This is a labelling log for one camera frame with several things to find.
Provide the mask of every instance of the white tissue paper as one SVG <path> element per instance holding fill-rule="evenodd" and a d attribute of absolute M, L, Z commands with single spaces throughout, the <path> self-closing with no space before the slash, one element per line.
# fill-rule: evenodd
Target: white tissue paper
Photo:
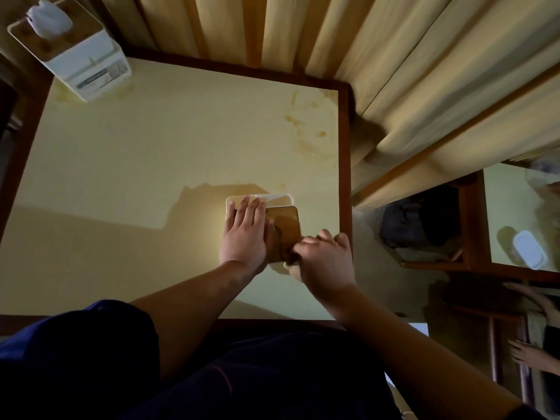
<path fill-rule="evenodd" d="M 49 0 L 39 0 L 39 5 L 31 7 L 26 16 L 37 35 L 48 40 L 72 28 L 68 15 Z"/>

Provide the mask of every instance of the beige curtain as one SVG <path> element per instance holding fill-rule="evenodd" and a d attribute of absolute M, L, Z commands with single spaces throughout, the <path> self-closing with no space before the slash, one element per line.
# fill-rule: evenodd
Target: beige curtain
<path fill-rule="evenodd" d="M 3 23 L 33 1 L 0 0 Z M 360 209 L 560 137 L 560 0 L 79 1 L 134 46 L 352 84 Z M 0 51 L 36 77 L 6 32 Z"/>

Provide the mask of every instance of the tissue box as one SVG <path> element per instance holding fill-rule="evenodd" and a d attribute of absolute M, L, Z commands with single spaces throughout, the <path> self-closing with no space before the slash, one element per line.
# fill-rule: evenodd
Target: tissue box
<path fill-rule="evenodd" d="M 8 32 L 84 101 L 131 75 L 127 58 L 102 23 L 76 0 L 54 4 L 72 19 L 70 31 L 46 40 L 22 19 L 9 25 Z"/>

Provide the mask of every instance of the sleeve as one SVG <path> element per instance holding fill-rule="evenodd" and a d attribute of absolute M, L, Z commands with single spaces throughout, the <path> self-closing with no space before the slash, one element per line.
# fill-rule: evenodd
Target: sleeve
<path fill-rule="evenodd" d="M 516 408 L 509 416 L 504 420 L 546 420 L 537 411 L 528 405 L 522 405 Z"/>
<path fill-rule="evenodd" d="M 88 415 L 119 415 L 154 395 L 159 358 L 150 316 L 110 300 L 39 321 L 0 345 L 0 370 L 25 376 L 53 408 L 88 407 Z"/>

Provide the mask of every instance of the white lid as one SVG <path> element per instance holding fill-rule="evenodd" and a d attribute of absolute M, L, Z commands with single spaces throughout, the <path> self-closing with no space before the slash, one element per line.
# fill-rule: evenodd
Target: white lid
<path fill-rule="evenodd" d="M 530 269 L 540 270 L 547 263 L 547 254 L 530 231 L 523 230 L 514 237 L 514 248 Z"/>

